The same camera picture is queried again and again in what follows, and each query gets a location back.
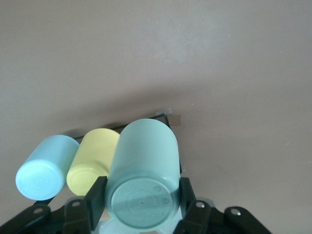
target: cup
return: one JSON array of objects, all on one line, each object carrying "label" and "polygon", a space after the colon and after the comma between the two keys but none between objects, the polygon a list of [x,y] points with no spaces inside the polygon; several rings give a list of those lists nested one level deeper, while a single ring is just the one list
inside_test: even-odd
[{"label": "cup", "polygon": [[17,189],[33,200],[56,196],[66,182],[66,175],[79,143],[69,136],[56,135],[43,140],[16,174]]},{"label": "cup", "polygon": [[174,133],[155,119],[120,134],[105,191],[113,220],[140,232],[169,222],[179,207],[179,155]]},{"label": "cup", "polygon": [[106,128],[88,132],[67,174],[67,185],[77,196],[85,196],[99,176],[108,176],[119,133]]}]

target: light blue cup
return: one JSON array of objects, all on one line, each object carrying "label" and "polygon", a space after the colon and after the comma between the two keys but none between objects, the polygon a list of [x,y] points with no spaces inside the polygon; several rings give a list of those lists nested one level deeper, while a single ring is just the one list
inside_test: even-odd
[{"label": "light blue cup", "polygon": [[69,136],[50,136],[31,153],[16,174],[18,190],[33,200],[56,196],[66,183],[66,175],[79,143]]},{"label": "light blue cup", "polygon": [[169,222],[179,207],[176,137],[164,123],[140,119],[121,132],[106,191],[112,219],[140,232]]}]

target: gray surface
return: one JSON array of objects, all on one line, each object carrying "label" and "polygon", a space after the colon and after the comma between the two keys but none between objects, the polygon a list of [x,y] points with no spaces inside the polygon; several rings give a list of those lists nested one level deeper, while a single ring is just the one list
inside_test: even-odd
[{"label": "gray surface", "polygon": [[[312,231],[312,1],[0,2],[0,224],[41,140],[172,107],[196,196]],[[63,191],[56,208],[69,196]]]}]

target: screw hole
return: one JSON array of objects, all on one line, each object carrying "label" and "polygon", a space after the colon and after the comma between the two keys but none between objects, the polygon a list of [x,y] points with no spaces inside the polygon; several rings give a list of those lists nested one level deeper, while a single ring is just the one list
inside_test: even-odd
[{"label": "screw hole", "polygon": [[79,201],[73,202],[72,207],[76,207],[76,206],[80,206],[80,202]]},{"label": "screw hole", "polygon": [[231,213],[236,216],[240,216],[241,212],[238,209],[231,209]]},{"label": "screw hole", "polygon": [[43,211],[43,208],[34,209],[33,214],[39,214]]},{"label": "screw hole", "polygon": [[203,202],[201,202],[201,201],[196,202],[196,206],[198,208],[205,208],[205,204]]}]

